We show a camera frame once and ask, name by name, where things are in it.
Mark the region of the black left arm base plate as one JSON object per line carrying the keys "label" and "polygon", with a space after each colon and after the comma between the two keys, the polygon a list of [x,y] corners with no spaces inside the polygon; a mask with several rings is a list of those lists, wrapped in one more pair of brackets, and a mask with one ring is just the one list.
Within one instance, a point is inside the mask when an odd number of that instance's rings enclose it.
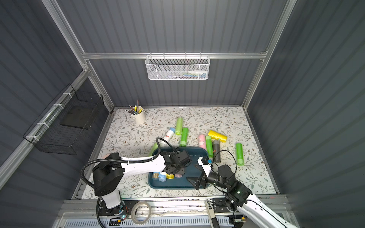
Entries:
{"label": "black left arm base plate", "polygon": [[138,200],[122,200],[121,205],[108,209],[106,203],[102,200],[98,205],[98,213],[100,216],[129,216],[132,208],[138,203]]}

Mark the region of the white roll with blue end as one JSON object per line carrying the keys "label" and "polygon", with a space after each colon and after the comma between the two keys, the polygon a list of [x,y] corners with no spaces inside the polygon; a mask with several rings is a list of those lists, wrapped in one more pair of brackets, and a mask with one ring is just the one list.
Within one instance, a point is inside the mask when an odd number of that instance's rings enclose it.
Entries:
{"label": "white roll with blue end", "polygon": [[167,174],[166,174],[165,172],[161,172],[161,173],[159,173],[159,175],[158,175],[158,180],[159,180],[160,182],[165,182],[165,181],[167,181]]}

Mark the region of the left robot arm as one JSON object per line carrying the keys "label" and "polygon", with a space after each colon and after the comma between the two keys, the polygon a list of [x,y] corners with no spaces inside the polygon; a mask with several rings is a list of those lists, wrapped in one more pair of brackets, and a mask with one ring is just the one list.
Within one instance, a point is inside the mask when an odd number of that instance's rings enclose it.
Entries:
{"label": "left robot arm", "polygon": [[113,153],[99,161],[92,170],[94,194],[101,197],[107,209],[114,209],[122,204],[117,190],[122,179],[143,173],[165,172],[172,175],[180,172],[190,162],[187,151],[162,151],[142,158],[124,158]]}

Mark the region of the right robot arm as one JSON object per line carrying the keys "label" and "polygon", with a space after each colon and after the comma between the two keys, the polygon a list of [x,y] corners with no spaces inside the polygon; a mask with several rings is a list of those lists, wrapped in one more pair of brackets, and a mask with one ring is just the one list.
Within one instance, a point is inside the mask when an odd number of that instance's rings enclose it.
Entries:
{"label": "right robot arm", "polygon": [[247,186],[238,181],[228,165],[220,166],[216,173],[212,171],[210,165],[195,167],[201,171],[201,175],[186,179],[196,190],[205,189],[209,184],[225,189],[225,204],[230,211],[242,213],[260,228],[296,227],[267,207]]}

